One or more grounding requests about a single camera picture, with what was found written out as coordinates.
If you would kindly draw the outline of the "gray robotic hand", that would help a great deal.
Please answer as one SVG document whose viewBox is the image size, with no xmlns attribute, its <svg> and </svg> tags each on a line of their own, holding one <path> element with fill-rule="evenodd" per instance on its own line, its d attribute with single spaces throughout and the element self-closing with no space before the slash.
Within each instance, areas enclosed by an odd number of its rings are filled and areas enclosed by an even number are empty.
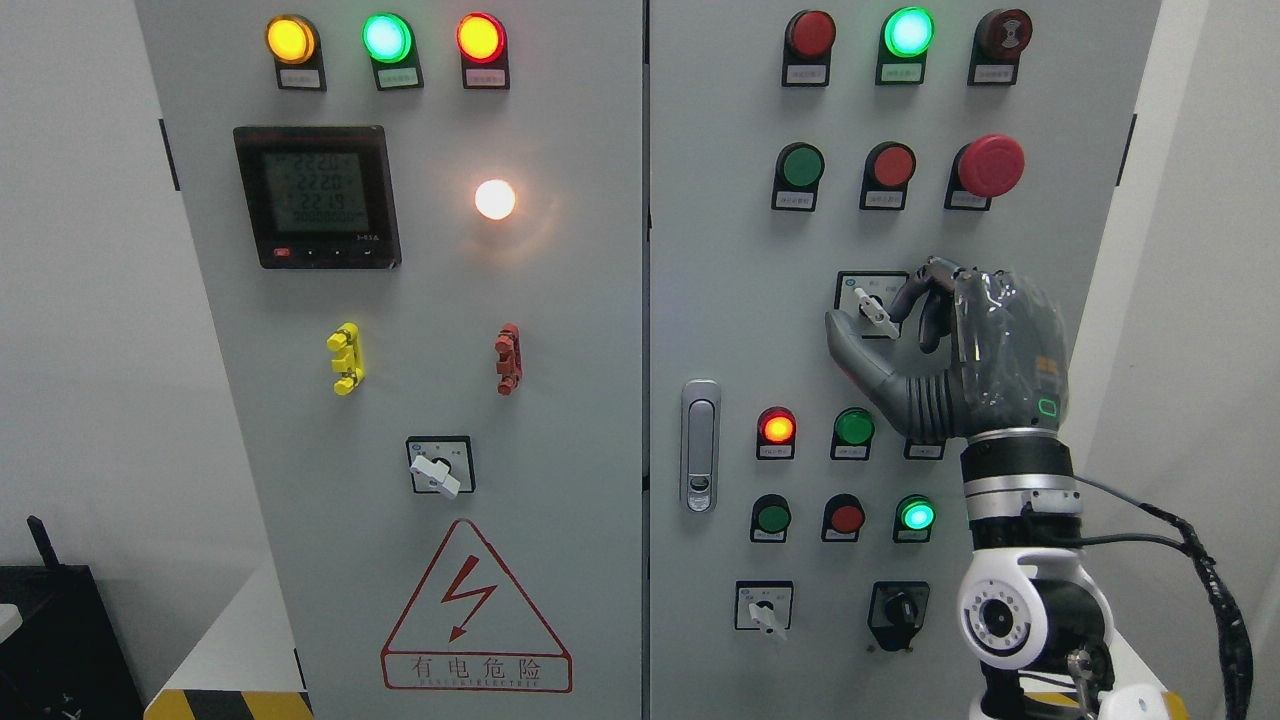
<svg viewBox="0 0 1280 720">
<path fill-rule="evenodd" d="M 1009 428 L 1060 428 L 1069 397 L 1068 343 L 1042 288 L 1016 272 L 931 256 L 895 296 L 890 319 L 905 320 L 919 300 L 920 350 L 932 354 L 943 337 L 952 340 L 948 368 L 934 375 L 897 370 L 858 334 L 849 313 L 826 314 L 831 357 L 893 429 L 911 442 L 937 445 Z"/>
</svg>

